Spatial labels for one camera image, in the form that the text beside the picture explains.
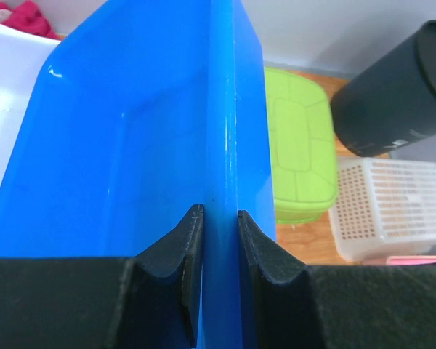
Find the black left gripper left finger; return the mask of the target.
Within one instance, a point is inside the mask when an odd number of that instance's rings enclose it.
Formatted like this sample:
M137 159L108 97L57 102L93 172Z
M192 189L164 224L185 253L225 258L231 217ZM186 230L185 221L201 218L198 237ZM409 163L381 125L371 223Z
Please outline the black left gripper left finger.
M195 348L204 208L134 257L0 258L0 348Z

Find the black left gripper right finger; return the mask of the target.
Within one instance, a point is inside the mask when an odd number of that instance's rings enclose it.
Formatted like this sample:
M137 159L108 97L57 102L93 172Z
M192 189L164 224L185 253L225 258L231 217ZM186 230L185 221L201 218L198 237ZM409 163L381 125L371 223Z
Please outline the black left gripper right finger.
M436 263L306 265L238 214L245 348L436 348Z

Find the white perforated plastic basket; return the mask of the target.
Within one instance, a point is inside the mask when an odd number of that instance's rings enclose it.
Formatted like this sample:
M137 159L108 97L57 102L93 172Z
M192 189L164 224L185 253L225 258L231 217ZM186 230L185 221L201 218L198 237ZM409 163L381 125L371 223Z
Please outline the white perforated plastic basket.
M348 262L425 254L436 246L436 163L340 156L328 215Z

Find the green plastic basin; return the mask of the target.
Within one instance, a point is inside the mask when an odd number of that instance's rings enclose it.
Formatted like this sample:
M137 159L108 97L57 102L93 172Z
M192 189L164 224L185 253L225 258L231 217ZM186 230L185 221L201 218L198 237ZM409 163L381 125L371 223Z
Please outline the green plastic basin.
M278 223L317 220L338 194L334 128L323 88L265 68L272 189Z

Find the blue plastic bin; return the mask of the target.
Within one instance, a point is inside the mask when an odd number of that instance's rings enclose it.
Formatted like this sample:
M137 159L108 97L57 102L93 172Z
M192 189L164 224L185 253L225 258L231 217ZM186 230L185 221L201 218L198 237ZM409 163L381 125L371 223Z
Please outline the blue plastic bin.
M43 64L0 257L133 256L204 207L200 348L242 348L238 212L275 235L262 48L240 1L107 1Z

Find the large dark blue cylindrical container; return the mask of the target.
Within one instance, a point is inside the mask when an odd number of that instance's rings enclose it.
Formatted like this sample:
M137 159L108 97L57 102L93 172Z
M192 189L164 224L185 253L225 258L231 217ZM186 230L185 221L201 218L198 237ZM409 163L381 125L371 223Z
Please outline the large dark blue cylindrical container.
M436 20L343 86L331 112L336 136L357 156L436 135Z

